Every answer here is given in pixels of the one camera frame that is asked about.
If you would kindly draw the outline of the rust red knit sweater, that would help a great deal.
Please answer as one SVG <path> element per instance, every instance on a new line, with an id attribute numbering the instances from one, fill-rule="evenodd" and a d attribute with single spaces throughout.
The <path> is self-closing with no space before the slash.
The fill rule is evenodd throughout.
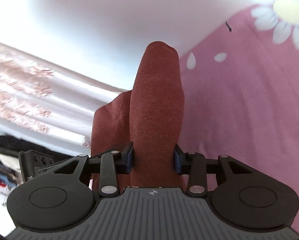
<path id="1" fill-rule="evenodd" d="M 164 42 L 152 42 L 141 59 L 132 90 L 96 110 L 91 155 L 123 151 L 132 142 L 134 165 L 130 174 L 117 177 L 121 190 L 128 186 L 184 188 L 173 166 L 183 115 L 178 53 Z"/>

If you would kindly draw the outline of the pink daisy print bedsheet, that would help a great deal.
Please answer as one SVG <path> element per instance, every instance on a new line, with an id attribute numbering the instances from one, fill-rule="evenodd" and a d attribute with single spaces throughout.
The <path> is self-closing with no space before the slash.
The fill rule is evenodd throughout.
<path id="1" fill-rule="evenodd" d="M 185 151 L 231 155 L 299 195 L 299 0 L 256 3 L 181 58 Z"/>

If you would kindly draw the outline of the cream floral curtain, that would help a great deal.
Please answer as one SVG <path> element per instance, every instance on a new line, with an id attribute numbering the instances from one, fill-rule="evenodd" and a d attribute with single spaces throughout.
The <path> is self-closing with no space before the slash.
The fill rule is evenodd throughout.
<path id="1" fill-rule="evenodd" d="M 52 147 L 90 148 L 95 111 L 123 89 L 0 43 L 0 128 Z"/>

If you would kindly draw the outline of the dark clothes rack with garments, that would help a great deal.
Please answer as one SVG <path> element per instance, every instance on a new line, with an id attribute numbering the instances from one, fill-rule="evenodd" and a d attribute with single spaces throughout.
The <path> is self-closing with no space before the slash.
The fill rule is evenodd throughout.
<path id="1" fill-rule="evenodd" d="M 29 150 L 42 153 L 52 151 L 11 135 L 0 135 L 0 194 L 4 197 L 8 197 L 13 189 L 23 183 L 18 153 Z"/>

